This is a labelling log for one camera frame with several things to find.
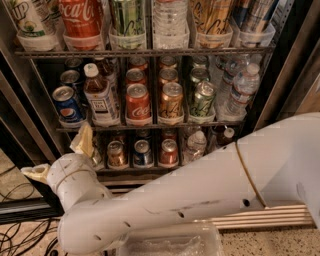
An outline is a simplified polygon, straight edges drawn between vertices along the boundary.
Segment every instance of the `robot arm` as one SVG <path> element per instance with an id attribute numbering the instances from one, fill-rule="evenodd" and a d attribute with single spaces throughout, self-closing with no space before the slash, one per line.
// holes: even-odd
<path id="1" fill-rule="evenodd" d="M 320 113 L 286 119 L 119 196 L 87 159 L 64 155 L 48 184 L 65 209 L 61 247 L 87 254 L 119 246 L 133 230 L 304 202 L 320 226 Z"/>

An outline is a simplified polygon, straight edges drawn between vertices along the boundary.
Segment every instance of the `green can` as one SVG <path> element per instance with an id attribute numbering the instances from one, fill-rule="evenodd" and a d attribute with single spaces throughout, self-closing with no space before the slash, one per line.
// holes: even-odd
<path id="1" fill-rule="evenodd" d="M 197 117 L 209 116 L 216 93 L 217 89 L 214 84 L 208 81 L 200 82 L 192 97 L 190 115 Z"/>
<path id="2" fill-rule="evenodd" d="M 145 0 L 109 0 L 112 26 L 121 37 L 133 37 L 145 31 Z M 120 47 L 135 49 L 139 42 L 123 41 Z"/>

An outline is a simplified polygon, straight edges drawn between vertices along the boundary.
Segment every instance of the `drink can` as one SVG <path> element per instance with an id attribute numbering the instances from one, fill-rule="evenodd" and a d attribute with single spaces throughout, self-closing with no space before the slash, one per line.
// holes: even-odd
<path id="1" fill-rule="evenodd" d="M 178 146 L 174 140 L 166 139 L 161 143 L 159 162 L 175 164 L 178 161 Z"/>
<path id="2" fill-rule="evenodd" d="M 65 70 L 76 70 L 80 74 L 83 73 L 83 59 L 82 58 L 68 58 L 64 62 Z"/>
<path id="3" fill-rule="evenodd" d="M 189 75 L 189 86 L 188 86 L 188 102 L 192 100 L 192 96 L 195 93 L 198 83 L 201 81 L 209 81 L 210 73 L 205 68 L 193 68 Z"/>
<path id="4" fill-rule="evenodd" d="M 128 156 L 120 141 L 112 141 L 109 143 L 107 155 L 108 164 L 111 166 L 121 167 L 128 163 Z"/>
<path id="5" fill-rule="evenodd" d="M 69 37 L 87 38 L 100 35 L 103 19 L 99 0 L 59 0 L 59 10 Z M 77 47 L 92 50 L 96 46 Z"/>
<path id="6" fill-rule="evenodd" d="M 249 8 L 246 20 L 241 27 L 241 31 L 248 33 L 263 32 L 269 25 L 278 2 L 279 0 L 252 0 L 252 4 Z"/>
<path id="7" fill-rule="evenodd" d="M 174 128 L 166 128 L 161 131 L 161 140 L 171 139 L 177 141 L 177 130 Z"/>
<path id="8" fill-rule="evenodd" d="M 161 69 L 158 76 L 158 84 L 160 90 L 166 83 L 169 82 L 179 82 L 178 71 L 174 68 Z"/>
<path id="9" fill-rule="evenodd" d="M 67 70 L 60 75 L 60 84 L 72 87 L 77 93 L 82 104 L 87 105 L 88 101 L 83 91 L 84 78 L 76 70 Z"/>
<path id="10" fill-rule="evenodd" d="M 170 55 L 161 56 L 159 59 L 159 68 L 160 69 L 165 69 L 165 68 L 177 69 L 178 61 L 174 56 L 170 56 Z"/>
<path id="11" fill-rule="evenodd" d="M 131 84 L 126 94 L 127 116 L 133 120 L 144 120 L 151 116 L 150 96 L 143 84 Z"/>
<path id="12" fill-rule="evenodd" d="M 163 118 L 177 118 L 182 115 L 182 86 L 178 83 L 166 83 L 162 87 L 159 115 Z"/>
<path id="13" fill-rule="evenodd" d="M 190 114 L 197 117 L 208 116 L 216 92 L 216 87 L 212 83 L 208 81 L 200 82 L 192 98 Z"/>
<path id="14" fill-rule="evenodd" d="M 77 94 L 71 87 L 58 87 L 52 93 L 52 98 L 62 122 L 78 123 L 86 118 Z"/>
<path id="15" fill-rule="evenodd" d="M 126 73 L 125 80 L 127 87 L 131 84 L 143 84 L 145 86 L 147 85 L 145 73 L 138 68 L 129 69 Z"/>
<path id="16" fill-rule="evenodd" d="M 252 0 L 239 0 L 234 6 L 232 16 L 239 28 L 246 19 L 251 2 Z"/>
<path id="17" fill-rule="evenodd" d="M 56 32 L 45 0 L 8 1 L 8 6 L 24 36 L 40 37 Z"/>
<path id="18" fill-rule="evenodd" d="M 111 21 L 118 36 L 130 37 L 145 33 L 144 0 L 110 0 Z M 136 49 L 141 43 L 121 43 L 125 49 Z"/>
<path id="19" fill-rule="evenodd" d="M 148 141 L 138 140 L 134 144 L 133 162 L 138 166 L 146 166 L 153 163 L 153 156 Z"/>

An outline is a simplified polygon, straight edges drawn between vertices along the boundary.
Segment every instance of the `plastic bottle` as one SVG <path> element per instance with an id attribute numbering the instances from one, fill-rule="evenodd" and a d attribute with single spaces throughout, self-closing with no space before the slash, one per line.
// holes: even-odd
<path id="1" fill-rule="evenodd" d="M 101 126 L 109 126 L 110 121 L 119 116 L 110 84 L 103 80 L 94 63 L 85 65 L 84 72 L 86 81 L 83 90 L 92 110 L 93 121 Z"/>
<path id="2" fill-rule="evenodd" d="M 249 54 L 240 54 L 230 57 L 225 66 L 222 80 L 217 92 L 216 102 L 223 105 L 229 98 L 229 93 L 233 85 L 233 78 L 250 62 Z"/>
<path id="3" fill-rule="evenodd" d="M 236 75 L 227 103 L 229 115 L 240 115 L 245 110 L 259 88 L 259 70 L 260 67 L 257 64 L 250 63 Z"/>
<path id="4" fill-rule="evenodd" d="M 201 158 L 207 146 L 207 139 L 202 131 L 196 131 L 187 141 L 183 152 L 183 164 L 188 164 Z"/>

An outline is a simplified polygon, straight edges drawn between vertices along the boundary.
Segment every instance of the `bottle cap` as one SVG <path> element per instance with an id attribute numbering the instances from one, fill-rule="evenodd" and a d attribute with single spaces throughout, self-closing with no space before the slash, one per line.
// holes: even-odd
<path id="1" fill-rule="evenodd" d="M 260 70 L 260 67 L 258 64 L 256 63 L 250 63 L 248 66 L 247 66 L 247 71 L 249 74 L 251 75 L 255 75 L 255 74 L 258 74 L 259 73 L 259 70 Z"/>
<path id="2" fill-rule="evenodd" d="M 84 66 L 84 73 L 86 77 L 95 77 L 99 74 L 99 70 L 96 64 L 89 63 Z"/>
<path id="3" fill-rule="evenodd" d="M 231 139 L 234 135 L 234 130 L 232 128 L 227 128 L 224 130 L 223 135 L 228 138 Z"/>

